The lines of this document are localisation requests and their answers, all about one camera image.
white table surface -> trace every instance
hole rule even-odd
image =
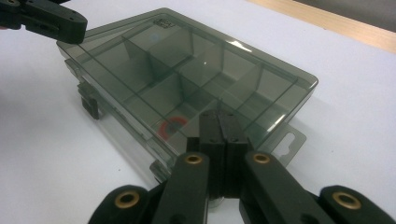
[[[355,189],[396,218],[396,55],[246,1],[72,1],[89,29],[170,7],[319,79],[290,122],[307,141],[288,166],[304,188]],[[0,223],[87,223],[113,189],[151,189],[150,155],[93,120],[55,41],[0,31]],[[227,200],[208,223],[242,223]]]

transparent plastic box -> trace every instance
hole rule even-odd
[[[199,114],[232,112],[257,150],[312,94],[318,80],[287,63],[170,9],[58,42],[80,88],[112,114],[170,172]]]

screw hole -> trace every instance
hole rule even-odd
[[[120,201],[122,203],[130,203],[133,200],[134,200],[134,195],[132,195],[132,194],[127,194],[120,198]]]
[[[345,192],[335,192],[332,195],[332,198],[341,206],[348,208],[348,209],[353,209],[357,210],[361,208],[361,202],[355,198],[353,195],[350,195]]]
[[[186,158],[186,162],[189,164],[198,164],[202,161],[202,158],[196,155],[191,155]]]
[[[255,154],[253,156],[253,159],[254,159],[254,161],[261,163],[261,164],[265,164],[270,161],[270,158],[264,154]]]
[[[119,194],[114,202],[118,208],[130,208],[139,202],[139,194],[135,190],[126,190]]]

red object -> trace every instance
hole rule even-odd
[[[158,131],[158,134],[163,140],[168,138],[177,132],[177,130],[183,127],[187,123],[187,120],[182,117],[172,117],[164,121]]]

robotic arm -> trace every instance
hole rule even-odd
[[[0,27],[26,30],[69,44],[83,41],[87,19],[59,4],[68,0],[0,0]]]

